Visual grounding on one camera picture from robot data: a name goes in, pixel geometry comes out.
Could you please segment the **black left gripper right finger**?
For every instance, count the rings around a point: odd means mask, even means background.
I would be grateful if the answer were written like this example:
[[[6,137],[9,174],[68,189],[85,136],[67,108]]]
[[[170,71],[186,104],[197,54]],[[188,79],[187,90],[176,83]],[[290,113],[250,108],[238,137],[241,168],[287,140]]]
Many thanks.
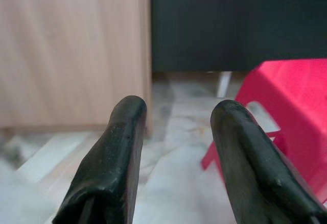
[[[327,224],[327,208],[244,106],[219,102],[211,129],[237,224]]]

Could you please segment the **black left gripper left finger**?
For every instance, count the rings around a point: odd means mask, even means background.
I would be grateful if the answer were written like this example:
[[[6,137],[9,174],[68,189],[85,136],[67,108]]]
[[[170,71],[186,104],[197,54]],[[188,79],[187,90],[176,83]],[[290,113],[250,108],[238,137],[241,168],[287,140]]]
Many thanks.
[[[53,224],[132,224],[146,117],[142,98],[118,102],[82,159]]]

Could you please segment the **red plastic stool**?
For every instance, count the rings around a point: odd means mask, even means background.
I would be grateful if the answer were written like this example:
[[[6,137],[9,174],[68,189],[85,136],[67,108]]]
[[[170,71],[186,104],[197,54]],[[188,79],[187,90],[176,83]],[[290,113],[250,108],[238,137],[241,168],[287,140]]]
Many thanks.
[[[318,200],[327,201],[327,59],[264,62],[245,78],[234,101],[251,113]],[[214,140],[202,166],[212,161],[223,177]]]

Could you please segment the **white furniture leg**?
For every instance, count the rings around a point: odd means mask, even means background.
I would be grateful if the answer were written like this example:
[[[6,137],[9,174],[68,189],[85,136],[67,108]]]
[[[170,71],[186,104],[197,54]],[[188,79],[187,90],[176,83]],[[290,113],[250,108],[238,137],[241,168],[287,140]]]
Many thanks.
[[[231,75],[232,75],[231,71],[220,72],[220,76],[218,78],[218,86],[217,86],[218,98],[224,98],[226,96]]]

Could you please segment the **light wooden cabinet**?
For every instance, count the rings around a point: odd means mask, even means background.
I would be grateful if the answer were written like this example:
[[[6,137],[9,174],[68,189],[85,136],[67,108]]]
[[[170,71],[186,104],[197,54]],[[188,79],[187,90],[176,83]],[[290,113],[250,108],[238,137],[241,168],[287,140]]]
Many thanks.
[[[103,127],[150,88],[150,0],[0,0],[0,130]]]

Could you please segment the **black cabinet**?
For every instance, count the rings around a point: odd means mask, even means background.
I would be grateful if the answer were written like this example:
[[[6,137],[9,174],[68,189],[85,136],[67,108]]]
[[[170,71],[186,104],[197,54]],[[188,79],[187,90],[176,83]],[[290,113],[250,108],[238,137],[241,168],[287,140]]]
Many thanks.
[[[151,0],[153,71],[327,58],[327,0]]]

